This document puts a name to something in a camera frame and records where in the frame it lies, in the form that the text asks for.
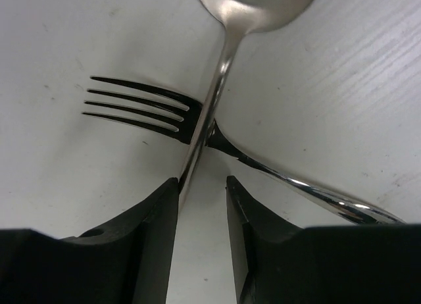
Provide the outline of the silver fork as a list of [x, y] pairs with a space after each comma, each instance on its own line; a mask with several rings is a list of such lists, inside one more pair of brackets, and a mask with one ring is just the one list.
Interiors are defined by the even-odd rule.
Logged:
[[[142, 116], [143, 119], [128, 118], [116, 114], [90, 112], [95, 118], [128, 124], [143, 128], [189, 144], [199, 119], [202, 102], [169, 89], [121, 80], [92, 76], [92, 80], [136, 89], [153, 95], [148, 99], [138, 95], [118, 93], [103, 89], [89, 89], [89, 93], [121, 100], [121, 104], [85, 100], [84, 104]], [[371, 203], [328, 189], [297, 176], [264, 165], [237, 148], [221, 131], [217, 124], [212, 125], [207, 147], [229, 155], [246, 166], [273, 177], [323, 209], [352, 222], [353, 224], [403, 224], [403, 220]]]

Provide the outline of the silver round spoon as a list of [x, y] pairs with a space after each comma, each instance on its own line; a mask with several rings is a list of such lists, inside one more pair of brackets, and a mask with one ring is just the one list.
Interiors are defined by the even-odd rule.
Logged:
[[224, 46], [199, 115], [179, 178], [179, 209], [187, 194], [213, 126], [214, 114], [241, 40], [253, 32], [270, 32], [284, 27], [314, 0], [200, 0], [225, 29]]

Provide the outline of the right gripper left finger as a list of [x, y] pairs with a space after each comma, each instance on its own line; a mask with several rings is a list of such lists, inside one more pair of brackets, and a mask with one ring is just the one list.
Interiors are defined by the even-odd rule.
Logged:
[[178, 179], [78, 237], [63, 239], [59, 303], [165, 303], [176, 225]]

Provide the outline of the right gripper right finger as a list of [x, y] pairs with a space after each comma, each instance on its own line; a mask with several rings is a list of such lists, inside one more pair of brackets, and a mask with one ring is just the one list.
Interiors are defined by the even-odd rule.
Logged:
[[299, 303], [283, 242], [301, 229], [226, 179], [228, 230], [237, 303]]

